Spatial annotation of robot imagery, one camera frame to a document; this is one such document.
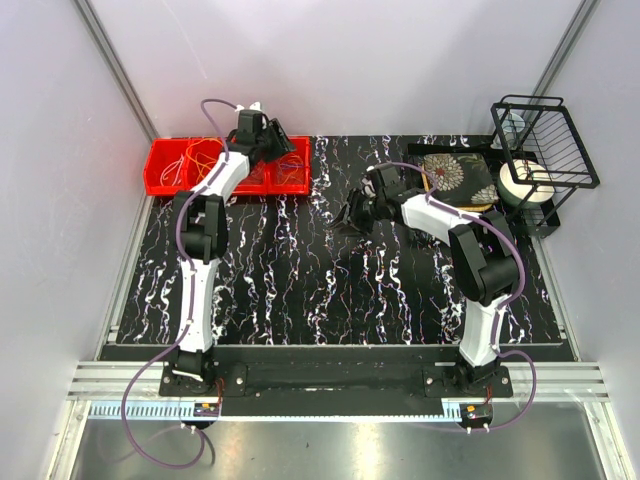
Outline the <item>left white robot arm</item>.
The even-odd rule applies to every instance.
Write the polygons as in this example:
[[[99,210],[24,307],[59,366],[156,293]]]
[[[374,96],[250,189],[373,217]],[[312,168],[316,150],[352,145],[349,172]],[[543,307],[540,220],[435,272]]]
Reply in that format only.
[[[259,102],[238,105],[237,126],[220,138],[222,150],[210,172],[174,196],[174,239],[182,274],[180,325],[168,357],[171,375],[196,396],[218,385],[213,359],[213,284],[228,247],[225,206],[259,163],[290,153],[293,143]]]

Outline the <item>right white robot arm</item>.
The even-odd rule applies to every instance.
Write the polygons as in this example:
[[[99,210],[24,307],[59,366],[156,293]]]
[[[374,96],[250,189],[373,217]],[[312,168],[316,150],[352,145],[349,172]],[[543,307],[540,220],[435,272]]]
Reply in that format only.
[[[460,393],[476,396],[497,375],[505,357],[499,330],[507,306],[524,290],[524,264],[502,214],[478,214],[446,204],[435,197],[435,180],[428,188],[419,187],[402,177],[403,170],[428,175],[404,162],[368,167],[329,227],[355,237],[370,234],[376,222],[390,221],[449,247],[455,281],[466,299],[464,332],[449,378]]]

